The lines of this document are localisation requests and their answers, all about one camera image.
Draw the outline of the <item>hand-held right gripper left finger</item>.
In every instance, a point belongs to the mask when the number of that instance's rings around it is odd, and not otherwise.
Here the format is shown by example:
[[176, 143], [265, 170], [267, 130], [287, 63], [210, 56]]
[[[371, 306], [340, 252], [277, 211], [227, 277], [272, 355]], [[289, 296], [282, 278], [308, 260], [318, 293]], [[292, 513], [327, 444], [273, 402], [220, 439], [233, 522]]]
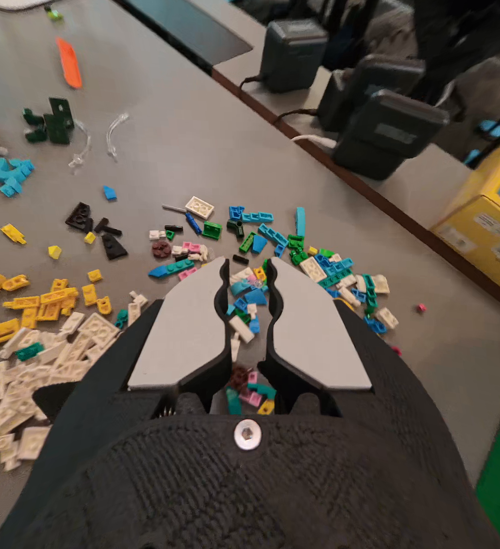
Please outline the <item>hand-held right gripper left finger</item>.
[[178, 283], [159, 312], [128, 379], [128, 390], [198, 395], [206, 412], [230, 379], [227, 321], [230, 262], [217, 257]]

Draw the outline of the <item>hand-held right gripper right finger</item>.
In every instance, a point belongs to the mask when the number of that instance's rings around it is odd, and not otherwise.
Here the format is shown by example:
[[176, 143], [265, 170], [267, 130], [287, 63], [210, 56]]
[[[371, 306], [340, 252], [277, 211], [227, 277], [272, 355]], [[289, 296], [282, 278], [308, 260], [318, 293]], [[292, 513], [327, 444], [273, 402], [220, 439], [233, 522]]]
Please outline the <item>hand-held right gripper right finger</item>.
[[334, 299], [279, 258], [268, 261], [266, 275], [272, 318], [258, 368], [281, 411], [311, 394], [321, 414], [342, 414], [336, 393], [366, 393], [372, 382]]

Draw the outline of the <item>pile of mixed small lego pieces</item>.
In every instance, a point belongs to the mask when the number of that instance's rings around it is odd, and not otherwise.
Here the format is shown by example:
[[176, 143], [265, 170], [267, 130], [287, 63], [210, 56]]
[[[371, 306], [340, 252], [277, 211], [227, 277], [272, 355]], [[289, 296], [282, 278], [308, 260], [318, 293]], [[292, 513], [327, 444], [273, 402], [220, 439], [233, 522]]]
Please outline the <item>pile of mixed small lego pieces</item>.
[[[353, 263], [350, 258], [331, 260], [324, 255], [323, 251], [314, 256], [308, 256], [301, 245], [296, 243], [297, 240], [300, 240], [300, 237], [289, 236], [289, 239], [282, 239], [282, 235], [279, 234], [277, 245], [289, 247], [290, 257], [296, 265], [296, 270], [311, 278], [324, 289], [325, 293], [345, 278], [352, 278]], [[181, 282], [189, 275], [196, 273], [198, 269], [195, 268], [192, 256], [189, 255], [183, 261], [155, 268], [150, 271], [149, 276], [157, 279], [178, 276]], [[388, 349], [387, 344], [378, 337], [378, 334], [384, 333], [393, 324], [390, 320], [376, 319], [372, 316], [376, 307], [377, 285], [367, 274], [363, 276], [363, 280], [365, 284], [361, 291], [352, 291], [342, 285], [336, 293], [334, 302], [340, 310], [350, 337], [370, 377], [372, 388], [366, 393], [336, 393], [335, 399], [342, 414], [321, 414], [318, 401], [311, 394], [302, 395], [296, 404], [302, 397], [310, 396], [311, 411], [304, 410], [304, 415], [347, 419], [378, 427], [391, 425], [392, 429], [409, 431], [411, 424], [424, 422], [427, 415], [431, 413], [435, 415], [437, 409], [404, 361], [395, 351]], [[249, 273], [239, 273], [237, 276], [229, 275], [227, 296], [226, 316], [231, 330], [231, 351], [233, 351], [234, 342], [250, 343], [254, 339], [253, 327], [258, 325], [258, 320], [250, 312], [250, 306], [268, 306], [266, 271], [260, 271], [260, 278], [254, 275], [252, 270], [249, 270]], [[270, 420], [274, 414], [282, 417], [288, 415], [289, 412], [281, 411], [280, 404], [276, 400], [276, 390], [271, 383], [263, 389], [256, 390], [253, 389], [252, 381], [246, 382], [246, 385], [249, 396], [257, 395], [261, 398], [259, 403], [264, 410], [258, 414], [266, 415]], [[290, 412], [297, 411], [295, 405]]]

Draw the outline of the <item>group of black lego pieces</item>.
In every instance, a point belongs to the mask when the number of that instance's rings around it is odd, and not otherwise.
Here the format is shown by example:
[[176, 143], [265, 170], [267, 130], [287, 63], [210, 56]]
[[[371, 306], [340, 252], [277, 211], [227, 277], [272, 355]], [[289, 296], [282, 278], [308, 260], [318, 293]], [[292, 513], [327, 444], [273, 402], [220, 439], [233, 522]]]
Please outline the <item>group of black lego pieces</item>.
[[83, 237], [83, 242], [92, 245], [100, 241], [105, 257], [114, 261], [129, 255], [121, 243], [123, 231], [113, 225], [108, 217], [94, 218], [88, 203], [78, 202], [68, 213], [64, 224]]

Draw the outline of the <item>pile of yellow lego pieces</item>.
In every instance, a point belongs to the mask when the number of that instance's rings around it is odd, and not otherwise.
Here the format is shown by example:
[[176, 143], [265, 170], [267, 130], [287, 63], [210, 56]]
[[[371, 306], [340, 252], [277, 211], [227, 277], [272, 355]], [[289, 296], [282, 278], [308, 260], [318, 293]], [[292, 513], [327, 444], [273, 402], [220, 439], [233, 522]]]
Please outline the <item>pile of yellow lego pieces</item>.
[[111, 264], [91, 239], [57, 221], [0, 222], [0, 347], [76, 310], [111, 310]]

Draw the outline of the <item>pile of white lego pieces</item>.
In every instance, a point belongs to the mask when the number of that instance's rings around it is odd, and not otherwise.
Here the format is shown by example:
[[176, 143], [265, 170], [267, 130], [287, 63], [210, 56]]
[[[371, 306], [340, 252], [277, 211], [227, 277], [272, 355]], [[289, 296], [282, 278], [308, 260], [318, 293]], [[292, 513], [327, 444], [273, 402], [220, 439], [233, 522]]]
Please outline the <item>pile of white lego pieces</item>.
[[81, 381], [148, 304], [130, 292], [114, 323], [98, 312], [72, 312], [58, 332], [22, 328], [0, 351], [0, 464], [7, 471], [39, 457], [53, 422], [36, 392]]

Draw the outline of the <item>yellow lego box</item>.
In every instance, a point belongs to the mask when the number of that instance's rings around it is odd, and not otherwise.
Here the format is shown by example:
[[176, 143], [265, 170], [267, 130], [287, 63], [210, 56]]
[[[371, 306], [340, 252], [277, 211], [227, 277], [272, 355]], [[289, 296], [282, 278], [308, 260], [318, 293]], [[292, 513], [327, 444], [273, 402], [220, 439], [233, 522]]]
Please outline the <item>yellow lego box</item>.
[[500, 147], [471, 172], [431, 231], [500, 287]]

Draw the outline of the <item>turquoise curved lego piece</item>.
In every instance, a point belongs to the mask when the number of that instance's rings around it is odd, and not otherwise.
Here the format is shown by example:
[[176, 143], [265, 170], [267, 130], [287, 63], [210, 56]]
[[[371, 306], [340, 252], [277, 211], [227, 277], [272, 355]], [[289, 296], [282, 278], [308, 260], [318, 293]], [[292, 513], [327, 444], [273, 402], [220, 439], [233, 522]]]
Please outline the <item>turquoise curved lego piece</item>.
[[23, 192], [23, 182], [32, 174], [32, 161], [0, 158], [0, 192], [8, 198]]

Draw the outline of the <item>dark green lego assembly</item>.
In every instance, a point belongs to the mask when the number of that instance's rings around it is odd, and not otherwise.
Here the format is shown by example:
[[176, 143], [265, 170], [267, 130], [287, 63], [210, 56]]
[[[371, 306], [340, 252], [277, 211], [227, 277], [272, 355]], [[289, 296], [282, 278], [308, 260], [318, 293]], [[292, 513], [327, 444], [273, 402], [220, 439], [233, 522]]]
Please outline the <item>dark green lego assembly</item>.
[[74, 119], [69, 102], [57, 97], [49, 97], [48, 100], [52, 112], [43, 115], [48, 139], [55, 145], [67, 146], [74, 131]]

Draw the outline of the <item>dark green lego piece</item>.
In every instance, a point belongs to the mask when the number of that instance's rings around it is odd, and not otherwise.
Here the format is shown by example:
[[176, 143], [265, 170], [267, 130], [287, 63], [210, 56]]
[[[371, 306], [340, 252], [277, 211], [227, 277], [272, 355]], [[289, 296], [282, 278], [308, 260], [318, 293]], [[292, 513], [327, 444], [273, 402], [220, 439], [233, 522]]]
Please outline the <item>dark green lego piece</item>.
[[22, 117], [27, 124], [24, 130], [24, 137], [31, 144], [48, 141], [48, 131], [45, 118], [42, 115], [34, 113], [29, 108], [24, 108]]

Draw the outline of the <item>black battery charger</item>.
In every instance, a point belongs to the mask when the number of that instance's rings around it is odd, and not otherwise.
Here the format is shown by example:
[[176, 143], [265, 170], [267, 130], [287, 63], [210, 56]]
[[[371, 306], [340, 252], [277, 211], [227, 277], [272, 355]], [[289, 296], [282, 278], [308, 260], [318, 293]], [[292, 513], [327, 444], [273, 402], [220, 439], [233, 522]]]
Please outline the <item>black battery charger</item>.
[[383, 181], [421, 154], [449, 122], [444, 109], [382, 89], [350, 119], [331, 158], [357, 175]]
[[327, 132], [341, 132], [374, 93], [385, 89], [407, 96], [425, 68], [423, 60], [371, 54], [357, 63], [348, 79], [345, 71], [332, 71], [316, 111], [319, 125]]
[[309, 89], [328, 43], [315, 19], [274, 20], [267, 25], [259, 80], [268, 92]]

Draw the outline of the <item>orange brick separator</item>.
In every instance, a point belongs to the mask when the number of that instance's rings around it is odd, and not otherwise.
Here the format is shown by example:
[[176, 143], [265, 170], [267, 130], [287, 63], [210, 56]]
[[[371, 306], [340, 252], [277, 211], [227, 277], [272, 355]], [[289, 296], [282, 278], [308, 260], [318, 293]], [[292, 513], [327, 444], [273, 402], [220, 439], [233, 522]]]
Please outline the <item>orange brick separator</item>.
[[73, 46], [63, 38], [56, 37], [61, 68], [67, 85], [73, 89], [82, 89], [82, 78], [79, 63]]

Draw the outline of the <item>black desk mat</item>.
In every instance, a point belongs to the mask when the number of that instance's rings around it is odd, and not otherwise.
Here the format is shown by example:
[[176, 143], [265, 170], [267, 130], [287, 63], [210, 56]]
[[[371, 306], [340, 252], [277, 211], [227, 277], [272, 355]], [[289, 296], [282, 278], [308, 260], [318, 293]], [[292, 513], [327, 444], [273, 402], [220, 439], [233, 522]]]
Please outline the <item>black desk mat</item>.
[[116, 1], [148, 29], [204, 70], [253, 47], [190, 1]]

